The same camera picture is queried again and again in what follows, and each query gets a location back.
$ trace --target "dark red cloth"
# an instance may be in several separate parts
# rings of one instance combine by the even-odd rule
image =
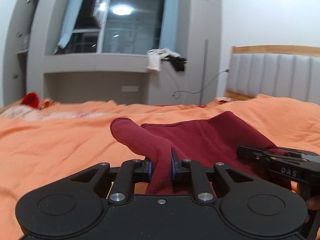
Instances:
[[[270,179],[268,173],[256,163],[237,158],[236,149],[245,146],[286,155],[232,112],[209,120],[143,124],[141,127],[128,118],[118,118],[111,123],[111,132],[118,142],[152,161],[152,181],[146,194],[181,193],[171,182],[171,150],[175,150],[180,159],[196,160],[205,167],[223,162],[263,179]]]
[[[29,94],[27,94],[21,102],[22,105],[27,105],[27,106],[31,106],[33,108],[37,108],[39,107],[39,98],[38,95],[35,92],[31,92]]]

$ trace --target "white cloth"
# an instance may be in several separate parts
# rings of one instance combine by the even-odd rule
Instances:
[[[177,52],[172,52],[169,48],[164,49],[152,49],[147,52],[148,55],[148,64],[147,70],[153,72],[161,71],[161,60],[167,59],[169,55],[173,57],[181,57],[181,55]]]

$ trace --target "orange bedsheet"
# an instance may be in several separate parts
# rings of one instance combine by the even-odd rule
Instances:
[[[104,112],[95,118],[26,122],[0,118],[1,239],[22,236],[14,208],[25,193],[99,162],[119,166],[139,156],[117,143],[110,122],[128,117],[138,124],[208,119],[232,111],[276,145],[320,153],[320,106],[289,98],[259,96],[205,108],[196,106],[117,106],[113,102],[55,104],[48,112]]]

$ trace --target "cable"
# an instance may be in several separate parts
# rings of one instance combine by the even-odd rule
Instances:
[[[166,73],[169,75],[169,77],[172,79],[172,81],[176,85],[176,89],[180,90],[180,86],[179,86],[177,80],[170,74],[170,72],[167,70],[167,68],[165,66],[163,66],[163,69],[164,69],[164,71],[166,71]]]
[[[205,90],[211,85],[211,83],[212,83],[218,76],[220,76],[220,75],[221,75],[222,73],[224,73],[224,72],[227,72],[227,73],[228,73],[229,70],[226,69],[226,70],[221,71],[220,73],[216,74],[216,75],[210,80],[210,82],[209,82],[201,91],[199,91],[199,92],[193,93],[193,92],[190,92],[190,91],[179,90],[179,91],[175,91],[175,92],[173,93],[172,97],[174,97],[174,99],[177,100],[177,99],[180,98],[180,96],[179,96],[178,98],[176,98],[176,94],[177,94],[177,93],[199,94],[199,93],[205,91]],[[171,79],[175,82],[177,89],[180,89],[179,84],[177,83],[176,80],[174,80],[174,78],[173,78],[172,76],[171,76]]]

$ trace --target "upholstered headboard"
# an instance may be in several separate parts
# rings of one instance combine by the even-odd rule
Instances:
[[[233,47],[226,96],[245,100],[257,94],[320,105],[320,48]]]

